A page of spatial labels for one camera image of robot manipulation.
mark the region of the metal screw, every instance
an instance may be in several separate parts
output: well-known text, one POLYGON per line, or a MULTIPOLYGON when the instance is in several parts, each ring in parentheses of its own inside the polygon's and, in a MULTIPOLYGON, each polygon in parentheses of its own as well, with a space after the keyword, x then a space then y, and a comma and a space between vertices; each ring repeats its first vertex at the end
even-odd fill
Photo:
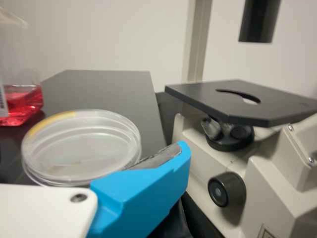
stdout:
POLYGON ((310 164, 314 164, 315 163, 315 159, 313 157, 308 157, 308 161, 310 164))
POLYGON ((86 199, 87 199, 87 195, 79 193, 79 194, 72 196, 70 201, 77 203, 77 202, 85 201, 86 199))
POLYGON ((293 127, 291 124, 289 124, 289 125, 287 126, 287 128, 288 128, 290 131, 293 131, 293 130, 294 130, 294 127, 293 127))

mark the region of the table surface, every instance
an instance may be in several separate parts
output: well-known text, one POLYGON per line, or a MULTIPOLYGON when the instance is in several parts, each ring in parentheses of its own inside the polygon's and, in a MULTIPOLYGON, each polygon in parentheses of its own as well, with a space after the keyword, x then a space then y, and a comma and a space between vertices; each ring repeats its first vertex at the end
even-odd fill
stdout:
POLYGON ((23 172, 21 141, 38 121, 75 109, 104 109, 119 113, 138 127, 142 157, 166 142, 149 72, 67 70, 42 82, 42 110, 18 127, 0 127, 0 182, 34 184, 23 172))

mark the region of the petri dish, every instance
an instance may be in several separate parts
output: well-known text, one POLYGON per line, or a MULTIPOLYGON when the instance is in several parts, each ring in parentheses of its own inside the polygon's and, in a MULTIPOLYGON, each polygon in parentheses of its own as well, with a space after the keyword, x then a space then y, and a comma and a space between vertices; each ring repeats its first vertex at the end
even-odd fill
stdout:
POLYGON ((128 118, 105 110, 59 113, 22 140, 25 173, 40 185, 89 185, 141 158, 141 136, 128 118))

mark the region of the microscope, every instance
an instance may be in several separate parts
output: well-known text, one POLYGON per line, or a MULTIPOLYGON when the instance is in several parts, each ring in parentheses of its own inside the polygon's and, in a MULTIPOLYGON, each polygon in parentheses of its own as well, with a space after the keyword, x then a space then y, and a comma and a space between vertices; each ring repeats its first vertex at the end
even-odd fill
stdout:
POLYGON ((186 191, 222 237, 317 237, 317 100, 242 80, 165 91, 184 102, 186 191))

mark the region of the red liquid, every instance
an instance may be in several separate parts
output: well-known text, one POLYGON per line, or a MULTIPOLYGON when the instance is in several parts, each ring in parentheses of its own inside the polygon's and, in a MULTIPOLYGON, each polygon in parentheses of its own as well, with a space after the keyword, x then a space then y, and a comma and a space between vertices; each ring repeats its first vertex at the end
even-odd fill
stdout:
POLYGON ((9 117, 0 118, 0 125, 21 125, 43 106, 39 85, 4 85, 9 117))

